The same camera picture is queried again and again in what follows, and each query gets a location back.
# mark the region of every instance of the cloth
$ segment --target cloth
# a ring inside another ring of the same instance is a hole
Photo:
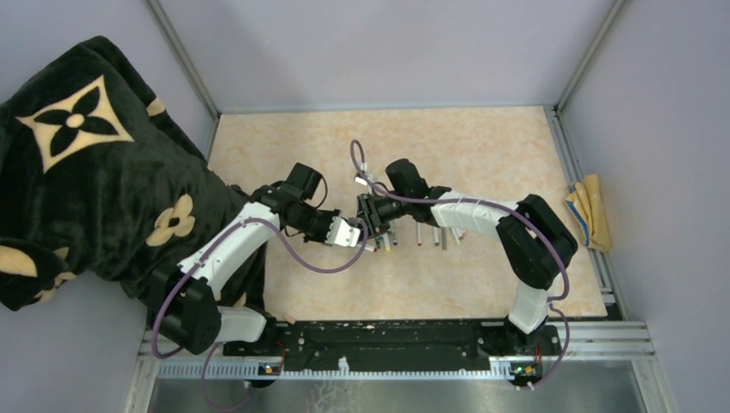
[[[598,175],[588,175],[583,182],[575,182],[568,190],[566,205],[578,223],[583,245],[608,252],[611,249],[611,238],[603,210]]]
[[[86,270],[144,300],[157,265],[198,250],[248,200],[207,168],[103,37],[74,46],[0,105],[0,194],[0,302],[11,310],[50,299]],[[222,305],[263,277],[264,254],[226,284]]]

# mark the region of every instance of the flower pattern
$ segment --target flower pattern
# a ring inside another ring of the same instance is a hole
[[[65,260],[68,256],[68,247],[60,248],[58,250],[55,250],[55,254],[59,256],[60,259]],[[76,278],[76,275],[73,274],[71,271],[65,271],[61,274],[56,275],[56,279],[53,281],[53,287],[47,290],[40,290],[39,293],[35,294],[35,297],[38,299],[36,301],[37,303],[45,303],[53,298],[53,296],[56,294],[56,290],[63,286],[67,281],[73,280]]]
[[[193,198],[184,194],[177,200],[172,208],[167,208],[155,221],[155,229],[147,237],[147,245],[159,247],[166,244],[175,237],[187,236],[195,226],[195,217],[190,215],[193,212]]]
[[[65,151],[78,136],[79,131],[97,135],[116,135],[111,123],[98,116],[90,116],[99,104],[101,92],[98,87],[86,92],[73,105],[71,112],[51,109],[35,117],[35,122],[61,126],[51,139],[51,156]]]
[[[33,132],[43,173],[91,146],[134,142],[112,108],[104,76],[65,99],[16,119]]]

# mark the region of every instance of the pen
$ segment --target pen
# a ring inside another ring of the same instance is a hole
[[[395,235],[395,221],[390,223],[390,236],[393,237],[393,247],[398,246],[398,237]]]
[[[360,248],[360,246],[361,246],[361,245],[362,245],[362,243],[357,243],[356,247],[357,247],[357,248]],[[366,251],[370,251],[370,252],[375,252],[375,251],[377,251],[377,249],[376,249],[376,248],[375,248],[374,246],[370,245],[369,243],[366,243],[366,244],[365,244],[365,250],[366,250]]]
[[[459,239],[459,232],[456,230],[456,228],[451,228],[451,235],[454,236],[454,242],[456,245],[461,245],[461,240]]]
[[[383,237],[383,246],[386,247],[386,252],[390,252],[390,241],[388,240],[387,232],[382,235]]]

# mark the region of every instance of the metal floor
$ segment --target metal floor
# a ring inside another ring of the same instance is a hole
[[[309,381],[279,380],[255,390],[242,412],[457,413],[645,412],[630,361],[566,361],[537,391],[506,391],[502,381]],[[240,402],[246,390],[237,380],[211,380],[217,404]],[[148,412],[215,412],[201,394],[201,382],[158,379]]]

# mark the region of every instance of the yellow cloth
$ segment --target yellow cloth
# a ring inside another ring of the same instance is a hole
[[[566,205],[580,227],[583,245],[608,252],[611,249],[609,227],[603,210],[598,175],[588,175],[584,182],[575,182],[566,197]]]

